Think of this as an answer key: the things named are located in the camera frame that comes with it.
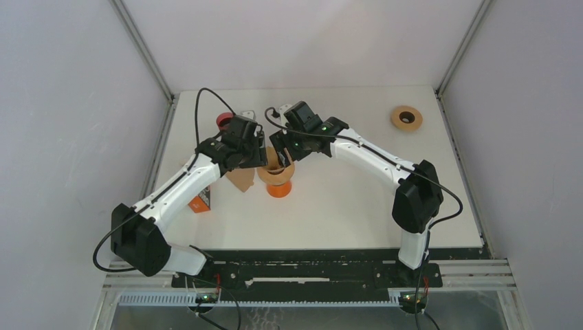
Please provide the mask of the red black carafe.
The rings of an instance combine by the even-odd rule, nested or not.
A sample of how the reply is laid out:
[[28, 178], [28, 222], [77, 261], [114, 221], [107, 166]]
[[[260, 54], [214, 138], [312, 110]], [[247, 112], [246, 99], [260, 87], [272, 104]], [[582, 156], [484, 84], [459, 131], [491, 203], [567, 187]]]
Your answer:
[[232, 112], [224, 112], [217, 116], [215, 122], [220, 131], [225, 131], [231, 120], [233, 119], [234, 114]]

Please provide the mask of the brown paper coffee filter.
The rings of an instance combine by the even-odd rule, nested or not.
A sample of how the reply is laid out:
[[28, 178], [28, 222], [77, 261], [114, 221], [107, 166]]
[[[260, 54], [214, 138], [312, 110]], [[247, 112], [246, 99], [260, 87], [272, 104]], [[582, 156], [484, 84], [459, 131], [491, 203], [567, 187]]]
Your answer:
[[254, 185], [255, 170], [253, 168], [238, 168], [225, 174], [227, 179], [242, 193]]
[[270, 174], [270, 175], [280, 175], [282, 173], [290, 173], [291, 175], [295, 171], [295, 168], [290, 165], [288, 167], [284, 167], [279, 164], [279, 157], [277, 152], [272, 146], [268, 146], [266, 148], [267, 153], [267, 165], [263, 168]]

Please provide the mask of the wooden dripper ring holder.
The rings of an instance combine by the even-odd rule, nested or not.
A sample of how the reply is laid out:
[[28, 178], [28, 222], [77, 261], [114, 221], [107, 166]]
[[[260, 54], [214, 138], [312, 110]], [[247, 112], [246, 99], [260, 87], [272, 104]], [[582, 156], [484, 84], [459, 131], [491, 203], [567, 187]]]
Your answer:
[[257, 168], [261, 181], [271, 186], [282, 186], [289, 182], [295, 173], [293, 164], [282, 167], [277, 161], [270, 160], [267, 165]]

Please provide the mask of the orange glass carafe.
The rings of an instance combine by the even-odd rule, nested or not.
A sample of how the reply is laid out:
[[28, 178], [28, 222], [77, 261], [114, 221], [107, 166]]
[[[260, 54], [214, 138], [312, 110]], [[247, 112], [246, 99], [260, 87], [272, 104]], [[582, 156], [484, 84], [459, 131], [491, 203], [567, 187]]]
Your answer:
[[266, 189], [267, 189], [267, 193], [270, 196], [272, 196], [274, 198], [283, 198], [283, 197], [288, 196], [288, 194], [291, 192], [292, 182], [287, 181], [281, 185], [267, 184]]

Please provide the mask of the orange coffee filter box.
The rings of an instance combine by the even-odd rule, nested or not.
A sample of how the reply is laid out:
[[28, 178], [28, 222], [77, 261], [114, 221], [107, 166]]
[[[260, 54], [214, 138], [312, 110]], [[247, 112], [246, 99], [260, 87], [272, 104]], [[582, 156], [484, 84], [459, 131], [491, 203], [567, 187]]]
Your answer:
[[192, 198], [188, 203], [188, 208], [195, 214], [211, 211], [211, 192], [210, 185], [200, 190], [196, 197]]

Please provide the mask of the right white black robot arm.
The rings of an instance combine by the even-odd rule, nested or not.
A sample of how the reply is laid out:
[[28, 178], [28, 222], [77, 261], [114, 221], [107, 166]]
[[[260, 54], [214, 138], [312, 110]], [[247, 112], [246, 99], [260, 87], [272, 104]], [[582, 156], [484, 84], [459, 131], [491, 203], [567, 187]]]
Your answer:
[[396, 157], [371, 144], [336, 117], [322, 120], [300, 101], [266, 109], [265, 119], [278, 130], [270, 135], [280, 165], [287, 167], [312, 153], [348, 162], [378, 178], [394, 197], [391, 217], [401, 228], [397, 276], [414, 286], [424, 278], [428, 226], [438, 215], [443, 193], [435, 166]]

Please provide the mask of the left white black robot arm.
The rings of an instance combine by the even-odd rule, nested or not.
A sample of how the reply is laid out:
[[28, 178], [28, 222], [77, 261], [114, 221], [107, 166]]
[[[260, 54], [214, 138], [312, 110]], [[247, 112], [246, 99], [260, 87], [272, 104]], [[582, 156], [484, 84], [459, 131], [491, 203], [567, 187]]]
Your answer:
[[233, 116], [225, 130], [200, 142], [192, 157], [155, 192], [132, 206], [121, 203], [114, 208], [111, 251], [145, 276], [164, 270], [187, 274], [200, 287], [211, 284], [215, 269], [208, 257], [194, 247], [169, 243], [164, 234], [192, 199], [226, 173], [266, 163], [260, 124]]

